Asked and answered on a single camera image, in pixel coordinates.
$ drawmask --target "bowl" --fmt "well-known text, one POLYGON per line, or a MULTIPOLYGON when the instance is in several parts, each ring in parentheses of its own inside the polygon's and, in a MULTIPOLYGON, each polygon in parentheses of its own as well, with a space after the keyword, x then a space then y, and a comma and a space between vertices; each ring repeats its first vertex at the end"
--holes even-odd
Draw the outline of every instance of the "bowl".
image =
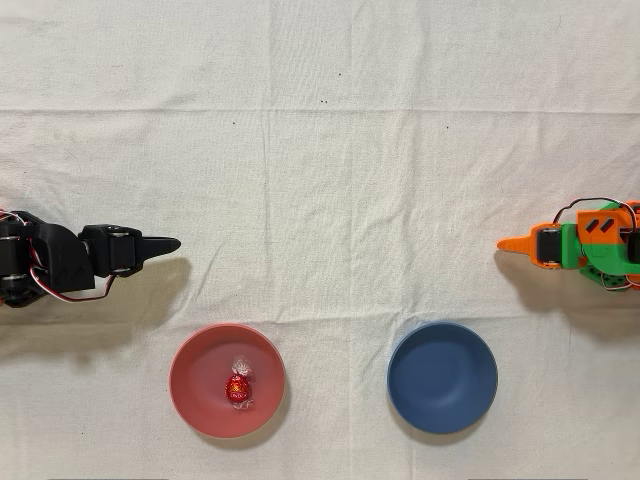
POLYGON ((182 419, 217 438, 247 435, 273 416, 285 387, 285 370, 276 347, 244 325, 221 323, 199 330, 178 349, 169 372, 169 392, 182 419), (251 406, 237 409, 227 399, 232 366, 243 358, 251 367, 251 406))
POLYGON ((493 403, 498 368, 487 344, 472 330, 433 322, 404 337, 387 371, 394 408, 428 433, 449 434, 473 425, 493 403))

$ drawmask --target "blue bowl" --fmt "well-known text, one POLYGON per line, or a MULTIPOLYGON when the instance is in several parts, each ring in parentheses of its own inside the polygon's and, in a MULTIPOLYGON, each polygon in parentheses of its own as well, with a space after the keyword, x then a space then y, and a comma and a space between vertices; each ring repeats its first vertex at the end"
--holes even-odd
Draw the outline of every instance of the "blue bowl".
POLYGON ((428 323, 396 347, 387 371, 393 406, 408 423, 428 433, 455 433, 471 426, 493 402, 498 367, 472 330, 428 323))

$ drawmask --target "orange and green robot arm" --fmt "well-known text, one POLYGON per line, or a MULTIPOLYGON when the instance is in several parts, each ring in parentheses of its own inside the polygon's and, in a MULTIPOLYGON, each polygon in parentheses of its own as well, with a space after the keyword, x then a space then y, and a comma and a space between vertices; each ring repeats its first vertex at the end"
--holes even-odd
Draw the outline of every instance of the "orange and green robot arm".
POLYGON ((614 201, 599 210, 578 211, 576 223, 559 223, 561 212, 527 236, 500 240, 498 248, 524 253, 542 268, 580 268, 608 289, 640 283, 640 202, 614 201))

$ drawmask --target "red wire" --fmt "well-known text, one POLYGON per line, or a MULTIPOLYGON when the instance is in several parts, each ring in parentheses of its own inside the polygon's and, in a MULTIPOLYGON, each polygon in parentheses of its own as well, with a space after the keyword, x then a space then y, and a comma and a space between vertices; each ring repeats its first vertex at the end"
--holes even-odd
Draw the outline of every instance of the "red wire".
POLYGON ((47 292, 49 295, 51 295, 53 297, 56 297, 58 300, 62 300, 63 302, 68 302, 68 303, 87 302, 89 300, 98 300, 100 298, 106 297, 107 295, 109 295, 109 290, 111 290, 111 285, 113 284, 113 281, 116 278, 115 275, 109 275, 107 277, 107 283, 105 284, 104 293, 102 295, 99 295, 97 297, 87 297, 87 298, 71 298, 71 297, 67 297, 66 295, 63 295, 63 294, 61 294, 59 292, 56 292, 55 290, 53 290, 48 285, 45 285, 45 283, 42 280, 40 280, 40 278, 36 274, 35 268, 36 267, 33 266, 29 270, 29 272, 31 273, 31 277, 33 278, 33 281, 36 282, 38 284, 38 286, 40 288, 42 288, 45 292, 47 292))

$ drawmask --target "candy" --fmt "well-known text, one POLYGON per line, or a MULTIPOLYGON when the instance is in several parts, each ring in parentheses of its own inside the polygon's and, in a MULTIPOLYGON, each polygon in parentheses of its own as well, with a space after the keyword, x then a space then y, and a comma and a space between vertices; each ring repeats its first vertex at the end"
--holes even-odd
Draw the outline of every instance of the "candy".
POLYGON ((227 399, 235 405, 243 404, 249 401, 251 396, 251 385, 247 377, 234 373, 227 380, 227 399))

